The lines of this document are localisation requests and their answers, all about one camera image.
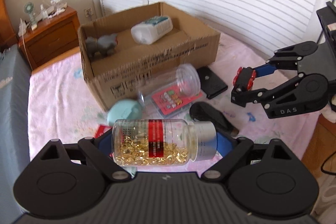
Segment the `clear bottle of yellow capsules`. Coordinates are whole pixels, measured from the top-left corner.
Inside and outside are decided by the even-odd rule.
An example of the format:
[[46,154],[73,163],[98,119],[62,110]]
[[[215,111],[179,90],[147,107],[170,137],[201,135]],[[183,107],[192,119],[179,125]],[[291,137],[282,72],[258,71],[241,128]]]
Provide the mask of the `clear bottle of yellow capsules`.
[[119,166],[181,166],[211,160],[216,153],[211,122],[120,119],[112,128],[112,158]]

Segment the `black oval case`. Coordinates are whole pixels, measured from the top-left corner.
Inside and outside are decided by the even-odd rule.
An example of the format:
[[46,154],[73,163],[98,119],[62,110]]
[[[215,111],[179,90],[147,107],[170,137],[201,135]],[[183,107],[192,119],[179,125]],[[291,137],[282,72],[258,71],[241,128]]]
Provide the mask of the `black oval case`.
[[221,134],[237,136],[239,133],[239,130],[228,121],[222,112],[207,102],[193,103],[189,115],[194,121],[211,122]]

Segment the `black rectangular device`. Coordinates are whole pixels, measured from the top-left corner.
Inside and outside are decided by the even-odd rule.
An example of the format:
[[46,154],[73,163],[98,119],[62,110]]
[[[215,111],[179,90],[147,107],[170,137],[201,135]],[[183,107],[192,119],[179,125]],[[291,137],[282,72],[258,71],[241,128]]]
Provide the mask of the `black rectangular device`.
[[197,73],[201,82],[201,90],[208,100],[217,97],[228,89],[228,85],[209,67],[201,67],[197,69]]

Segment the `red toy fire truck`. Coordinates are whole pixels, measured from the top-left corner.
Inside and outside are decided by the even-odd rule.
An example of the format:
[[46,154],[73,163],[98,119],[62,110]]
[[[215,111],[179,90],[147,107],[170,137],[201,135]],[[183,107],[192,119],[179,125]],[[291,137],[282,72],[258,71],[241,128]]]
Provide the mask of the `red toy fire truck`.
[[106,126],[104,124],[100,124],[98,126],[98,129],[97,129],[96,133],[94,134],[94,138],[99,138],[101,135],[105,134],[110,129],[111,129],[110,126]]

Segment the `teal round pouch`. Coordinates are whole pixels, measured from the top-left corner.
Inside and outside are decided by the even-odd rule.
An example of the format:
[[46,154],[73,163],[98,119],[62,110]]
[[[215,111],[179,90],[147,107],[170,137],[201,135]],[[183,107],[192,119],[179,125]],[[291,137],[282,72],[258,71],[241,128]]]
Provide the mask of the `teal round pouch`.
[[138,101],[123,99],[116,102],[108,111],[107,122],[113,126],[119,119],[141,119],[142,107]]

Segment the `pink floral bed sheet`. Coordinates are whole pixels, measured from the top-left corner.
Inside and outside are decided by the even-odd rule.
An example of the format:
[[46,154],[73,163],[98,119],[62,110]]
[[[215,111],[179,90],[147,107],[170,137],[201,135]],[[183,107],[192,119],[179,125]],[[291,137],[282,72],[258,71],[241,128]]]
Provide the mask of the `pink floral bed sheet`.
[[[222,34],[211,70],[231,85],[239,67],[257,67],[263,63],[264,60],[245,44]],[[298,158],[303,157],[319,113],[269,119],[260,104],[240,107],[231,103],[230,96],[230,91],[226,91],[210,100],[210,104],[224,114],[241,136],[256,143],[279,138]],[[28,106],[30,157],[35,157],[51,139],[76,143],[86,136],[93,136],[99,125],[106,123],[105,111],[84,82],[79,54],[31,76]]]

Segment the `clear empty plastic jar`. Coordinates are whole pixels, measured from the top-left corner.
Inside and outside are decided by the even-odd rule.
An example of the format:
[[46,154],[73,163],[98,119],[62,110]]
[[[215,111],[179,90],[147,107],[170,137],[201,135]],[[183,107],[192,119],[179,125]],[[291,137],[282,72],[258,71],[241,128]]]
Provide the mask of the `clear empty plastic jar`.
[[194,66],[182,64],[140,81],[136,91],[143,108],[153,102],[157,107],[170,104],[169,108],[172,109],[179,106],[184,99],[198,96],[201,92],[201,81]]

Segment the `brown cardboard box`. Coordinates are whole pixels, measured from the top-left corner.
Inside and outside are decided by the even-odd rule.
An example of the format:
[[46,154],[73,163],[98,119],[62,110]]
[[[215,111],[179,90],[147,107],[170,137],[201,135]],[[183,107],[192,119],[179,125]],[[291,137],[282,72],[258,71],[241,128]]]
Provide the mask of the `brown cardboard box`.
[[[169,16],[173,30],[152,45],[134,41],[130,29],[154,16]],[[107,57],[89,57],[85,41],[117,34],[118,44]],[[135,98],[138,83],[180,64],[195,68],[216,60],[220,33],[198,18],[165,2],[104,16],[78,29],[84,81],[98,105],[108,111],[118,100]]]

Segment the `red card game case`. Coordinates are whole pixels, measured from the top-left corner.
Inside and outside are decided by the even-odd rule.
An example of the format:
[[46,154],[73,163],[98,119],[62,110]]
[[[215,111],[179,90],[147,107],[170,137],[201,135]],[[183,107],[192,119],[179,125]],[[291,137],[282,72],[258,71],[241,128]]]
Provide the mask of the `red card game case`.
[[188,97],[179,90],[177,85],[171,85],[153,93],[150,100],[161,117],[166,119],[186,110],[204,96],[204,93],[200,91],[197,95]]

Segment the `grey elephant toy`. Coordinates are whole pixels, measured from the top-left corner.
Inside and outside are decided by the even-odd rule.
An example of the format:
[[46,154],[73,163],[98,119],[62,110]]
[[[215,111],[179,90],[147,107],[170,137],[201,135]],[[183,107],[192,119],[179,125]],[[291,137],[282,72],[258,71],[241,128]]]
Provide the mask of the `grey elephant toy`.
[[88,37],[85,40],[85,45],[89,58],[93,58],[95,53],[100,53],[101,56],[106,57],[112,53],[118,45],[117,34],[104,35],[98,39]]

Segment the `wooden nightstand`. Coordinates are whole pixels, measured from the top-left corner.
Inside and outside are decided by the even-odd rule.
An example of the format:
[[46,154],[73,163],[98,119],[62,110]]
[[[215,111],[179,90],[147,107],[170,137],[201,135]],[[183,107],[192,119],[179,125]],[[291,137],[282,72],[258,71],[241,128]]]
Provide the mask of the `wooden nightstand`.
[[31,69],[37,69],[55,57],[79,46],[80,27],[77,11],[67,7],[64,12],[38,23],[19,38],[19,47]]

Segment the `white pill bottle green label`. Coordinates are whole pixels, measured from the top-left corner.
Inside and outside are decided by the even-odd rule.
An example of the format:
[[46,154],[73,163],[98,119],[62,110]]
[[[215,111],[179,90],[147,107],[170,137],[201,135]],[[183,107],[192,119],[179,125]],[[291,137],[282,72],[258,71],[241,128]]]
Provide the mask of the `white pill bottle green label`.
[[173,29],[169,16],[154,16],[131,28],[132,38],[136,43],[150,45],[168,34]]

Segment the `clear spray bottle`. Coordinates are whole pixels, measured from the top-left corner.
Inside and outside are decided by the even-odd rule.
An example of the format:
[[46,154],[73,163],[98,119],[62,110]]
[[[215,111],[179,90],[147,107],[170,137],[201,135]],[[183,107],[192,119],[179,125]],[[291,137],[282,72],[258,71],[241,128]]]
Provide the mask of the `clear spray bottle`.
[[44,19],[44,18],[45,18],[45,15],[46,15],[46,14],[45,14],[46,10],[45,10],[43,4],[40,5],[40,8],[41,8],[41,12],[40,12],[40,14],[41,14],[42,18]]

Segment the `small white device on stand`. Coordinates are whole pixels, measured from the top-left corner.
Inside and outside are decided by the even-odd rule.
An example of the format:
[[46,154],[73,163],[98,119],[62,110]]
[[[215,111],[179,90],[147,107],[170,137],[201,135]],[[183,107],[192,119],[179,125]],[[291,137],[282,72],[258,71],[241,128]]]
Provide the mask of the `small white device on stand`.
[[54,7],[56,13],[62,13],[67,8],[67,2],[64,0],[51,0],[51,5]]

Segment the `small green desk fan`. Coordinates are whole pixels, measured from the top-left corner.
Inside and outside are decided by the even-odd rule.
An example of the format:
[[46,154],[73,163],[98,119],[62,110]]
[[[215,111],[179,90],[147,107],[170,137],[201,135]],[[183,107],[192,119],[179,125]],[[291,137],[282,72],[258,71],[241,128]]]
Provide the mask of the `small green desk fan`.
[[35,6],[32,2],[27,2],[24,5],[23,8],[24,12],[29,16],[30,18],[30,26],[31,30],[35,30],[37,28],[37,21],[35,19],[34,11],[35,11]]

